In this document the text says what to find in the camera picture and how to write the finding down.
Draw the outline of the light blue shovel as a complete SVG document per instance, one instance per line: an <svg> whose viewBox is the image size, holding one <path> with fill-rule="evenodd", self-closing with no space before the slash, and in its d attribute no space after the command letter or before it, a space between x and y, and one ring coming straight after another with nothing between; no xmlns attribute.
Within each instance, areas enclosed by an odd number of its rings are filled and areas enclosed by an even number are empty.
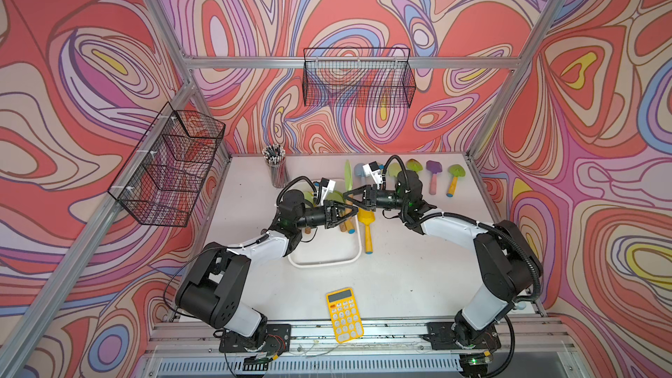
<svg viewBox="0 0 672 378"><path fill-rule="evenodd" d="M355 176L355 178L365 179L367 177L364 171L364 164L357 164L353 170L353 176Z"/></svg>

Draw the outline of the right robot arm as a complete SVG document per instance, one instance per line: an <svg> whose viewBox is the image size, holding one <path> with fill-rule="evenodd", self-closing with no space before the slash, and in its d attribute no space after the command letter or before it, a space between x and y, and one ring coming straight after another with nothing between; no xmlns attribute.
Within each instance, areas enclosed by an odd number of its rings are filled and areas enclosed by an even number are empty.
<svg viewBox="0 0 672 378"><path fill-rule="evenodd" d="M363 185L344 193L344 200L367 211L397 210L404 226L474 252L482 285L454 318L456 345L471 348L488 327L503 319L520 302L533 302L542 290L543 266L509 220L493 225L440 210L424 199L414 171L402 173L393 190Z"/></svg>

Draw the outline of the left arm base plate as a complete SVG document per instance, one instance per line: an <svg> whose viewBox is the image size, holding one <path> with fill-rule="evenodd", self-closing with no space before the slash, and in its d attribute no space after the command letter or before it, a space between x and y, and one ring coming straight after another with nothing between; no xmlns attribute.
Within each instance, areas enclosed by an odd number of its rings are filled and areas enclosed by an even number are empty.
<svg viewBox="0 0 672 378"><path fill-rule="evenodd" d="M227 329L215 331L220 339L219 352L224 354L281 355L291 348L292 325L289 323L263 323L261 330L245 337Z"/></svg>

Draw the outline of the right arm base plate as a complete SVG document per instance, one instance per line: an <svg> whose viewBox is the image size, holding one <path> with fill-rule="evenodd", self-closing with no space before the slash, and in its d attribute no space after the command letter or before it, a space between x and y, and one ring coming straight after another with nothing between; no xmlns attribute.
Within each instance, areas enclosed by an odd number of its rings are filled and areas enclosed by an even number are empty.
<svg viewBox="0 0 672 378"><path fill-rule="evenodd" d="M495 323L483 330L474 330L467 323L455 325L452 321L429 322L426 327L427 332L421 338L433 350L496 351L502 347Z"/></svg>

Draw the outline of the purple shovel pink handle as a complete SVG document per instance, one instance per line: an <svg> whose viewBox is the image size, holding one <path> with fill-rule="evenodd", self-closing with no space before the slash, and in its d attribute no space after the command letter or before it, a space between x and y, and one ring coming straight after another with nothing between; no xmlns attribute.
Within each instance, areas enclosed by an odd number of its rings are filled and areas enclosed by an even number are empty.
<svg viewBox="0 0 672 378"><path fill-rule="evenodd" d="M428 160L426 163L426 170L430 173L429 194L435 195L438 188L438 176L443 172L443 166L439 161Z"/></svg>

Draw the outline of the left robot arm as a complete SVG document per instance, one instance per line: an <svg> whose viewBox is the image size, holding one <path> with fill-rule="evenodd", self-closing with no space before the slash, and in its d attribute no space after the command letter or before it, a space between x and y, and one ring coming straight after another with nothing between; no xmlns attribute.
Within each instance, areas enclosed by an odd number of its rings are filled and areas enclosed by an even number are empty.
<svg viewBox="0 0 672 378"><path fill-rule="evenodd" d="M301 191L285 192L259 238L238 247L211 243L201 251L181 280L176 306L216 330L245 338L266 336L267 317L242 302L250 271L294 252L304 229L337 228L357 213L355 206L331 199L310 207Z"/></svg>

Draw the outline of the green wooden handle shovel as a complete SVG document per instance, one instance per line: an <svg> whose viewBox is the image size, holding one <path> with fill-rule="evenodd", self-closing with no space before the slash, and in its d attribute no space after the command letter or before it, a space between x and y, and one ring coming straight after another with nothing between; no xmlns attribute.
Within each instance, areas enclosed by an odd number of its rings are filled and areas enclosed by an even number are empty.
<svg viewBox="0 0 672 378"><path fill-rule="evenodd" d="M346 204L350 204L350 201L347 199L347 193L352 190L353 187L353 171L350 164L350 161L347 159L344 164L344 182L345 182L345 192L343 194L344 201Z"/></svg>

